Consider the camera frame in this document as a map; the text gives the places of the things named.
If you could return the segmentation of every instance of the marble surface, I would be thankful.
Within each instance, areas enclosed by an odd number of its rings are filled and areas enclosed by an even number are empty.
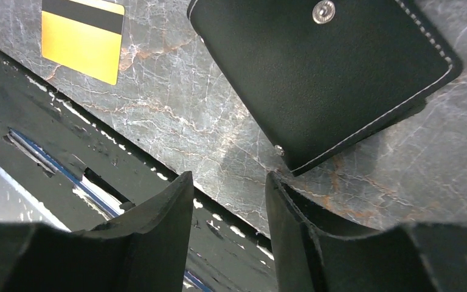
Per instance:
[[[185,17],[188,0],[126,8],[111,86],[40,54],[41,0],[0,0],[0,49],[262,232],[266,172],[354,221],[467,220],[467,0],[417,0],[465,62],[460,78],[410,117],[293,178]]]

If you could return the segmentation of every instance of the white stitching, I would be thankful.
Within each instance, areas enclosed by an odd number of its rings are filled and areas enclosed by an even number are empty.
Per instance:
[[[353,134],[349,135],[348,137],[346,137],[345,139],[343,139],[342,141],[340,141],[339,143],[337,143],[334,147],[328,149],[327,151],[323,152],[322,154],[316,156],[314,159],[310,160],[309,162],[307,162],[306,164],[296,168],[296,169],[293,169],[291,172],[295,172],[296,170],[300,170],[306,166],[308,166],[309,164],[313,163],[314,161],[318,160],[319,158],[321,158],[323,155],[327,154],[328,152],[334,150],[337,148],[337,146],[339,146],[340,144],[344,143],[346,140],[348,140],[349,138],[359,134],[360,132],[364,131],[366,128],[368,128],[369,126],[373,125],[375,122],[377,122],[378,120],[382,119],[383,117],[386,117],[388,114],[392,113],[393,111],[395,111],[396,109],[398,109],[399,107],[401,107],[402,105],[404,105],[405,103],[407,103],[408,101],[410,101],[411,99],[413,99],[414,97],[416,97],[417,95],[419,95],[420,93],[422,93],[423,91],[429,89],[430,87],[432,87],[433,85],[435,85],[436,83],[438,83],[439,81],[441,81],[442,79],[444,79],[445,76],[447,76],[451,71],[452,71],[452,68],[454,67],[454,65],[452,64],[452,59],[449,58],[449,57],[445,57],[446,54],[445,52],[443,51],[443,49],[441,48],[441,46],[439,44],[436,43],[436,41],[433,39],[431,33],[427,32],[427,30],[421,25],[421,22],[417,20],[417,17],[416,15],[414,15],[413,13],[410,12],[410,10],[406,7],[406,5],[401,1],[401,0],[395,0],[395,2],[400,5],[400,7],[405,11],[405,13],[407,15],[409,15],[413,20],[415,20],[415,24],[420,28],[420,31],[429,39],[429,42],[438,50],[440,56],[442,58],[444,58],[444,60],[448,63],[448,70],[445,72],[445,74],[443,74],[443,76],[441,76],[438,80],[436,80],[434,83],[430,84],[429,86],[425,87],[424,89],[422,89],[421,91],[418,91],[416,92],[416,94],[414,94],[413,96],[409,97],[408,99],[406,99],[405,101],[403,101],[402,103],[400,103],[399,105],[395,106],[394,108],[390,109],[388,112],[384,113],[382,116],[379,116],[378,118],[376,118],[373,122],[370,122],[369,124],[367,124],[366,126],[360,128],[358,131],[354,132]]]
[[[192,14],[192,10],[194,10],[194,7],[196,7],[196,3],[198,3],[199,0],[196,0],[194,1],[194,4],[192,5],[192,7],[190,8],[190,11],[189,11],[189,20],[190,20],[190,15]]]

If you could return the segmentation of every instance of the metal snap button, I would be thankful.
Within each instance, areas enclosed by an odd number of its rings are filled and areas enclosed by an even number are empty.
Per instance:
[[[313,10],[313,19],[317,24],[325,24],[331,21],[336,14],[336,6],[330,0],[319,1]]]
[[[282,146],[280,145],[275,145],[275,151],[277,152],[278,156],[283,156],[285,152],[283,151]]]

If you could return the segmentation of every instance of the black leather wallet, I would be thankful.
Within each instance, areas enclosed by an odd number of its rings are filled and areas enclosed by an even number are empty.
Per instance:
[[[294,175],[462,71],[411,0],[192,0],[187,16]]]

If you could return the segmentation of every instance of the card magnetic stripe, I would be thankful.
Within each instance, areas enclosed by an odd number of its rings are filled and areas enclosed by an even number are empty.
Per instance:
[[[121,34],[124,15],[74,1],[43,0],[42,11]]]

